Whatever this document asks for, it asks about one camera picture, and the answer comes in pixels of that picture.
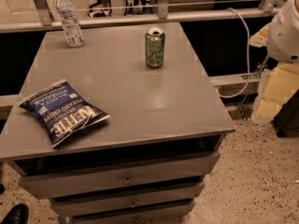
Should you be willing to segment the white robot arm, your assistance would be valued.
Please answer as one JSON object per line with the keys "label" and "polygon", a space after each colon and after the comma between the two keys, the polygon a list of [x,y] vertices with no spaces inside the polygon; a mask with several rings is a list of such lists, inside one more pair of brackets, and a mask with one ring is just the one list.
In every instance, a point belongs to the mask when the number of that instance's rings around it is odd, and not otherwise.
{"label": "white robot arm", "polygon": [[266,47],[267,55],[278,62],[272,70],[262,71],[252,107],[252,122],[264,125],[299,90],[299,0],[287,0],[249,43],[257,48]]}

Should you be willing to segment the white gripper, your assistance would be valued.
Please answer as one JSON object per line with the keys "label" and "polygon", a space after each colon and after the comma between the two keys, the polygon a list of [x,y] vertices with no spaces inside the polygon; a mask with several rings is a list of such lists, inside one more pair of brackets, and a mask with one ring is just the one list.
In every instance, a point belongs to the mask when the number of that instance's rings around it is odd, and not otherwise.
{"label": "white gripper", "polygon": [[270,24],[249,39],[253,47],[266,47],[268,55],[279,63],[264,69],[254,100],[251,121],[266,124],[299,91],[299,11],[298,0],[288,0]]}

